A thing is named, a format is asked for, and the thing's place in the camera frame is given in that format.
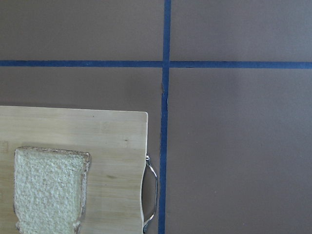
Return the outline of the wooden cutting board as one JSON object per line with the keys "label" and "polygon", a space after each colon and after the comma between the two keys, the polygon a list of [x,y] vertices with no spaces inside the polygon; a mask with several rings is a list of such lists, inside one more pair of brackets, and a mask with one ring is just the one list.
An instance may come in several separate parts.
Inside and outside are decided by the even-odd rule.
{"label": "wooden cutting board", "polygon": [[146,112],[64,108],[0,108],[0,231],[17,233],[14,151],[20,146],[88,152],[83,234],[140,234],[147,152]]}

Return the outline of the bread slice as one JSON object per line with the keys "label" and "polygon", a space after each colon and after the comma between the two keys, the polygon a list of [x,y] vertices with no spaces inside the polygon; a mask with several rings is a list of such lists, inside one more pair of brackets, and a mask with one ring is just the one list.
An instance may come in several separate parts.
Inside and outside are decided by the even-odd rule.
{"label": "bread slice", "polygon": [[23,146],[14,156],[14,212],[19,233],[78,234],[91,155]]}

